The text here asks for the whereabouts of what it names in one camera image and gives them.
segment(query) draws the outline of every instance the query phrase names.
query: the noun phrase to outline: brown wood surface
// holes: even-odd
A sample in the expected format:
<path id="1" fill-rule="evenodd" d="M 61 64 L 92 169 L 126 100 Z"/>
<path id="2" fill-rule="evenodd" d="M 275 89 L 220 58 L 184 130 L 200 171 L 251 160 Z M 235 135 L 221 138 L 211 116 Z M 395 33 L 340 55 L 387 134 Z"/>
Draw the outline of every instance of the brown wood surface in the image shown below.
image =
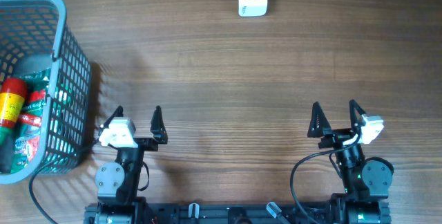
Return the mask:
<path id="1" fill-rule="evenodd" d="M 385 120 L 364 152 L 396 168 L 393 222 L 441 222 L 442 0 L 269 0 L 257 18 L 240 18 L 237 0 L 64 1 L 94 68 L 88 137 L 118 104 L 138 136 L 163 108 L 169 144 L 144 159 L 149 202 L 291 203 L 291 168 L 318 151 L 311 105 L 344 128 L 356 99 Z M 69 174 L 38 179 L 37 198 L 79 223 L 96 169 L 114 159 L 95 147 Z M 343 192 L 326 157 L 295 184 L 301 200 Z M 27 180 L 0 187 L 0 209 L 0 222 L 46 223 Z"/>

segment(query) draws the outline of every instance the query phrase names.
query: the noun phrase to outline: bottle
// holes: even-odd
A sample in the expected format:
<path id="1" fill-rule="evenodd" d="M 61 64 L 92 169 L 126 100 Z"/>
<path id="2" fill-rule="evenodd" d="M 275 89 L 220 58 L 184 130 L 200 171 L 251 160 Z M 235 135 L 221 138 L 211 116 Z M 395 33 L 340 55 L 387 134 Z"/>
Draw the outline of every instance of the bottle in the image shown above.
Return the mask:
<path id="1" fill-rule="evenodd" d="M 9 78 L 0 90 L 0 145 L 14 131 L 15 123 L 26 99 L 28 87 L 26 82 L 17 78 Z"/>

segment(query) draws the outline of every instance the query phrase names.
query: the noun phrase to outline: plastic basket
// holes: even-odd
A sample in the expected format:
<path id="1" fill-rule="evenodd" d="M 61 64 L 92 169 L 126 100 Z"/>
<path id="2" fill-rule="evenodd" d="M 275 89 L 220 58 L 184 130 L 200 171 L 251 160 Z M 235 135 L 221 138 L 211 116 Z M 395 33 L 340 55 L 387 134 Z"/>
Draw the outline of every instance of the plastic basket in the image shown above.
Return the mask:
<path id="1" fill-rule="evenodd" d="M 51 67 L 37 153 L 21 171 L 0 174 L 0 184 L 23 180 L 55 158 L 62 159 L 44 173 L 66 173 L 79 162 L 66 155 L 84 144 L 91 70 L 66 25 L 64 2 L 0 0 L 0 31 L 0 84 L 18 70 Z"/>

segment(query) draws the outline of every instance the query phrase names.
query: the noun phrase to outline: wire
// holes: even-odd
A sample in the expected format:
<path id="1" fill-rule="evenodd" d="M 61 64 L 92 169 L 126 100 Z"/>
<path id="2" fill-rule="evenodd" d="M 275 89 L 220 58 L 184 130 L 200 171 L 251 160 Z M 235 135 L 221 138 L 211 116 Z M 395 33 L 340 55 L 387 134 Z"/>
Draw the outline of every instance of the wire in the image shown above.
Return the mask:
<path id="1" fill-rule="evenodd" d="M 35 198 L 34 190 L 32 189 L 32 184 L 34 183 L 34 179 L 35 179 L 35 177 L 38 175 L 38 173 L 42 172 L 42 171 L 43 171 L 46 167 L 48 167 L 49 165 L 53 165 L 54 163 L 59 162 L 60 160 L 63 160 L 63 159 L 66 159 L 66 158 L 71 158 L 71 157 L 73 157 L 73 156 L 77 156 L 77 155 L 79 155 L 79 154 L 81 154 L 81 153 L 84 153 L 84 152 L 88 151 L 89 149 L 91 149 L 91 148 L 92 148 L 94 145 L 96 145 L 97 143 L 98 143 L 98 140 L 94 141 L 91 145 L 89 145 L 89 146 L 87 146 L 87 147 L 84 147 L 83 149 L 81 149 L 81 150 L 79 150 L 79 151 L 76 151 L 76 152 L 74 152 L 74 153 L 70 153 L 70 154 L 68 154 L 68 155 L 65 156 L 65 157 L 56 158 L 56 159 L 54 159 L 54 160 L 52 160 L 52 161 L 46 163 L 46 164 L 43 165 L 42 167 L 40 167 L 40 168 L 39 168 L 38 170 L 36 170 L 36 171 L 34 172 L 34 174 L 31 176 L 31 178 L 30 178 L 30 180 L 29 180 L 29 194 L 30 194 L 30 197 L 31 197 L 32 201 L 34 202 L 35 207 L 37 207 L 37 209 L 41 212 L 41 214 L 43 214 L 43 216 L 45 216 L 46 219 L 48 219 L 48 221 L 49 221 L 50 223 L 52 223 L 52 224 L 57 224 L 57 222 L 54 221 L 54 219 L 52 219 L 52 218 L 48 215 L 48 213 L 46 213 L 46 211 L 44 211 L 44 209 L 41 207 L 41 205 L 39 204 L 39 202 L 38 202 L 37 199 Z"/>
<path id="2" fill-rule="evenodd" d="M 340 171 L 339 171 L 338 167 L 336 166 L 336 163 L 333 161 L 332 155 L 333 155 L 332 153 L 329 155 L 330 163 L 331 163 L 331 165 L 333 165 L 333 168 L 336 171 L 336 173 L 338 174 L 339 178 L 342 179 L 343 176 L 340 174 Z"/>
<path id="3" fill-rule="evenodd" d="M 147 187 L 149 187 L 149 177 L 150 177 L 149 176 L 149 167 L 147 167 L 147 164 L 145 162 L 143 162 L 143 166 L 144 166 L 144 168 L 146 168 L 146 172 L 147 172 L 147 183 L 146 183 L 146 185 L 143 188 L 138 189 L 140 191 L 144 191 L 144 190 L 147 189 Z"/>
<path id="4" fill-rule="evenodd" d="M 317 220 L 315 220 L 314 218 L 312 218 L 311 216 L 309 216 L 308 215 L 308 213 L 305 211 L 305 209 L 302 207 L 302 205 L 300 204 L 300 202 L 299 202 L 299 200 L 298 200 L 298 197 L 296 197 L 296 193 L 295 193 L 295 189 L 294 189 L 294 178 L 295 178 L 295 172 L 296 172 L 296 169 L 301 165 L 301 164 L 303 164 L 305 161 L 307 161 L 307 160 L 309 160 L 309 159 L 312 159 L 312 158 L 315 158 L 315 157 L 317 157 L 317 156 L 323 156 L 323 155 L 328 155 L 328 154 L 333 154 L 333 153 L 336 153 L 336 152 L 341 152 L 341 151 L 345 151 L 345 150 L 347 150 L 347 149 L 350 149 L 350 148 L 352 148 L 352 147 L 354 147 L 355 145 L 357 145 L 358 144 L 358 142 L 359 142 L 359 139 L 361 138 L 361 129 L 360 128 L 358 128 L 358 131 L 357 131 L 357 134 L 356 135 L 358 135 L 358 137 L 356 138 L 356 140 L 353 142 L 353 143 L 351 143 L 350 145 L 348 145 L 348 146 L 346 146 L 346 147 L 344 147 L 344 148 L 341 148 L 341 149 L 337 149 L 337 150 L 331 150 L 331 151 L 323 151 L 323 152 L 318 152 L 318 153 L 315 153 L 315 154 L 311 154 L 310 156 L 306 156 L 305 158 L 303 158 L 303 159 L 301 159 L 301 160 L 299 160 L 299 162 L 297 162 L 296 164 L 295 164 L 295 166 L 293 167 L 293 169 L 291 170 L 291 175 L 290 175 L 290 190 L 291 190 L 291 195 L 293 196 L 293 199 L 295 200 L 295 203 L 296 203 L 296 205 L 299 207 L 299 210 L 311 221 L 311 222 L 313 222 L 313 223 L 315 223 L 315 224 L 321 224 L 321 223 L 319 223 Z"/>

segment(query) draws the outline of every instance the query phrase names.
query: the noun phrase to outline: perforated basket side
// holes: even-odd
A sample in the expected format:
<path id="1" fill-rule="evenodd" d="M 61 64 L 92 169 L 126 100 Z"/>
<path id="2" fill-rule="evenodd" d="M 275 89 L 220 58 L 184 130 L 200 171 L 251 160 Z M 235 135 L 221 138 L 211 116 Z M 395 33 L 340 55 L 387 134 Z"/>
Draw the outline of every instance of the perforated basket side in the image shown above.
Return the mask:
<path id="1" fill-rule="evenodd" d="M 50 111 L 44 161 L 65 157 L 46 173 L 65 173 L 79 162 L 66 155 L 82 148 L 90 90 L 90 64 L 68 26 L 61 41 L 59 70 Z"/>

